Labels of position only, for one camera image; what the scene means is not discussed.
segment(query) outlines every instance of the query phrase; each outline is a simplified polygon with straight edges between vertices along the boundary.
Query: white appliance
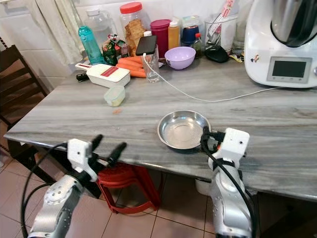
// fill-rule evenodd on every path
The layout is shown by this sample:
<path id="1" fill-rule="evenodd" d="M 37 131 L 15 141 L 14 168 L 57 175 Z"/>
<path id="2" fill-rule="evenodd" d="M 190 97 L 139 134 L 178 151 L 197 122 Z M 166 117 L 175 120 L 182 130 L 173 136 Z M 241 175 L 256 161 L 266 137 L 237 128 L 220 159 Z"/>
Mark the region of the white appliance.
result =
<path id="1" fill-rule="evenodd" d="M 125 86 L 130 82 L 130 71 L 106 64 L 88 65 L 78 63 L 77 69 L 83 69 L 92 83 L 111 88 L 116 85 Z"/>
<path id="2" fill-rule="evenodd" d="M 317 1 L 312 0 L 310 6 L 302 3 L 254 1 L 245 36 L 245 68 L 254 81 L 279 87 L 317 86 Z M 300 20 L 310 22 L 309 36 L 303 33 L 307 27 Z"/>

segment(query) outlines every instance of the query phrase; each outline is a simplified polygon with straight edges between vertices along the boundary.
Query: red lid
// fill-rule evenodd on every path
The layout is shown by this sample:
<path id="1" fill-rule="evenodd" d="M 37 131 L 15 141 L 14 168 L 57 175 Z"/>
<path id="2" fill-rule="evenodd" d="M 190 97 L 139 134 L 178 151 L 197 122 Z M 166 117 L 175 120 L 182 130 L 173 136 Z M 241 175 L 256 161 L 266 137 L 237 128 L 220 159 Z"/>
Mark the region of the red lid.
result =
<path id="1" fill-rule="evenodd" d="M 133 13 L 142 10 L 142 3 L 139 1 L 127 3 L 120 7 L 120 12 L 122 14 Z"/>
<path id="2" fill-rule="evenodd" d="M 161 28 L 167 28 L 169 26 L 169 23 L 171 20 L 169 19 L 162 19 L 162 20 L 156 20 L 152 21 L 150 23 L 151 29 L 161 29 Z"/>

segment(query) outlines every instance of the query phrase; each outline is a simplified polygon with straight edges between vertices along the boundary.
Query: food crumb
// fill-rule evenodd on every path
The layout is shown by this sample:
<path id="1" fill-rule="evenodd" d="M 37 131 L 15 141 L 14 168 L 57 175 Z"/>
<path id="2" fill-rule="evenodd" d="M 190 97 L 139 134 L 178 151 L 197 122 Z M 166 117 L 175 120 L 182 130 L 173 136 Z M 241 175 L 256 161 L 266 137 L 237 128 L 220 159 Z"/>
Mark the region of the food crumb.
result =
<path id="1" fill-rule="evenodd" d="M 112 112 L 112 114 L 116 115 L 116 114 L 119 114 L 119 113 L 121 113 L 121 112 L 122 112 L 121 108 L 118 108 L 118 109 L 114 110 L 114 111 Z"/>

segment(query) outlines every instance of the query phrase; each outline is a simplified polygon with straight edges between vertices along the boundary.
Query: lavender plastic bowl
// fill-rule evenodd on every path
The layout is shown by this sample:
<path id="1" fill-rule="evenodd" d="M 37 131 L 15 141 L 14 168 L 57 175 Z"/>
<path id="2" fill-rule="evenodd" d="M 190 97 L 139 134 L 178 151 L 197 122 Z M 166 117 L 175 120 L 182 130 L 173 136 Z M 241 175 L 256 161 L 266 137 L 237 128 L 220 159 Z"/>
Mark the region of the lavender plastic bowl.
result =
<path id="1" fill-rule="evenodd" d="M 184 69 L 194 61 L 196 51 L 190 47 L 176 47 L 165 53 L 166 62 L 174 69 Z"/>

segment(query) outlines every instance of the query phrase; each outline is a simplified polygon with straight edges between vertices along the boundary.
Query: yellow bottle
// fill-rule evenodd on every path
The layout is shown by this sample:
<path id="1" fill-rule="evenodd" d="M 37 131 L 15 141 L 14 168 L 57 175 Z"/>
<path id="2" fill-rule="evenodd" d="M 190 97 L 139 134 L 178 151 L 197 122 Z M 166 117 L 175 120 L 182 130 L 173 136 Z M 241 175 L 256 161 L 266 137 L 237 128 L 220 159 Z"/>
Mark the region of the yellow bottle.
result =
<path id="1" fill-rule="evenodd" d="M 179 26 L 177 21 L 171 21 L 168 27 L 168 49 L 179 46 Z"/>

